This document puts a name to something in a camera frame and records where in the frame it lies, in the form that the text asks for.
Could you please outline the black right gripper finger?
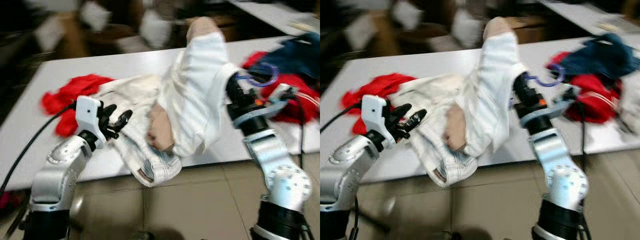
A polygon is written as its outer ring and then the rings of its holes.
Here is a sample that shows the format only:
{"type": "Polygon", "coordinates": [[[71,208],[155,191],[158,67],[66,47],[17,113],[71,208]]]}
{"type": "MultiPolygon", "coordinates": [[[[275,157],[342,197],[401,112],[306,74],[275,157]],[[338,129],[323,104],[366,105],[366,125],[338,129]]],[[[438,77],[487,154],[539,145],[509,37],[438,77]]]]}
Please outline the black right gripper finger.
{"type": "Polygon", "coordinates": [[[226,83],[226,95],[228,98],[243,98],[245,95],[244,89],[238,83],[238,74],[230,76],[226,83]]]}
{"type": "Polygon", "coordinates": [[[531,98],[533,96],[533,89],[528,86],[528,72],[523,72],[517,76],[513,82],[513,91],[517,98],[531,98]]]}

